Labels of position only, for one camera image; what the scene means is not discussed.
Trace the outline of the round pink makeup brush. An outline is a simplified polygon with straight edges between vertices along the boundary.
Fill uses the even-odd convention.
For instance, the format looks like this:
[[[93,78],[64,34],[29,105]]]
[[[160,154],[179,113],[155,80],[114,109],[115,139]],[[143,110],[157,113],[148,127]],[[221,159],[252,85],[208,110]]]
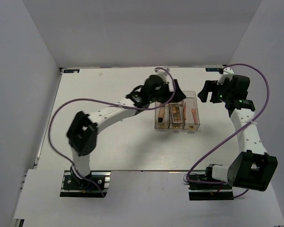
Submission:
[[[194,122],[195,122],[195,124],[197,124],[198,123],[198,119],[197,119],[197,116],[196,116],[196,111],[195,111],[194,108],[192,108],[191,111],[192,111]]]

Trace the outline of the black-cased brown eyeshadow palette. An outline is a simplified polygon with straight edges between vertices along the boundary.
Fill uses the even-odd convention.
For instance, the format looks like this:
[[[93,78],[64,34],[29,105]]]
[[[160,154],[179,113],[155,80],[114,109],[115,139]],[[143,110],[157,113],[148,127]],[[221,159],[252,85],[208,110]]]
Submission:
[[[180,105],[178,103],[171,103],[170,104],[170,110],[171,110],[171,119],[173,123],[182,123],[182,115],[181,115],[181,109]]]

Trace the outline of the square foundation bottle black pump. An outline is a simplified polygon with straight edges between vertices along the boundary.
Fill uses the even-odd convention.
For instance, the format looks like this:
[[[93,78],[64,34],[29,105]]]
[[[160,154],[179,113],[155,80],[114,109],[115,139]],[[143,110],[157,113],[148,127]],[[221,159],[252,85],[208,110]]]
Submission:
[[[165,107],[159,108],[158,122],[163,122],[165,116]]]

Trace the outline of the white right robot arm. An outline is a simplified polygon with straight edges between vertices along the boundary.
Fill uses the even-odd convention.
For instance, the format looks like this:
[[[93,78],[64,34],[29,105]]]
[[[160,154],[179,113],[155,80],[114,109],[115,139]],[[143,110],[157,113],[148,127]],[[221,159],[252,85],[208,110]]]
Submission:
[[[211,164],[206,169],[205,185],[211,189],[221,182],[230,186],[265,191],[277,168],[277,158],[268,155],[254,123],[254,103],[247,99],[250,79],[246,76],[222,76],[219,80],[207,80],[198,93],[205,103],[211,93],[211,103],[224,103],[235,130],[239,155],[229,166]]]

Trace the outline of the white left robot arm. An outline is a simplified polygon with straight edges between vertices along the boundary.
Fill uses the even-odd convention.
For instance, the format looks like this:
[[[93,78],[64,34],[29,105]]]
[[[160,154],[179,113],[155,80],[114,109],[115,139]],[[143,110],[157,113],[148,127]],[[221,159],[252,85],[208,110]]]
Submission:
[[[110,105],[93,113],[78,112],[68,131],[67,138],[72,148],[71,173],[74,183],[81,189],[90,185],[90,154],[97,144],[97,136],[109,126],[137,114],[148,108],[151,103],[177,103],[186,98],[175,82],[175,95],[169,90],[167,75],[157,72],[150,75],[145,83],[133,89],[116,106]]]

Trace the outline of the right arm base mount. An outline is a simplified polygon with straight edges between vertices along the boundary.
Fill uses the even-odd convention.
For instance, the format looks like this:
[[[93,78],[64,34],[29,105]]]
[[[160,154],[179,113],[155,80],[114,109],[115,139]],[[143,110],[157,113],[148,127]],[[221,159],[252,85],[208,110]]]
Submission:
[[[232,187],[228,184],[203,184],[192,183],[186,179],[184,175],[184,183],[189,185],[188,195],[190,201],[224,201],[234,200]]]

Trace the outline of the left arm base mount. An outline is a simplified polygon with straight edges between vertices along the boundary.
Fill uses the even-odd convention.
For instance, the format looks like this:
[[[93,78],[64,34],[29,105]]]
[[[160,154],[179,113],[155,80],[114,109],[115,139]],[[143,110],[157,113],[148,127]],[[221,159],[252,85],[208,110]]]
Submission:
[[[68,198],[104,198],[107,194],[111,172],[91,171],[86,181],[78,178],[71,170],[64,171],[60,197]]]

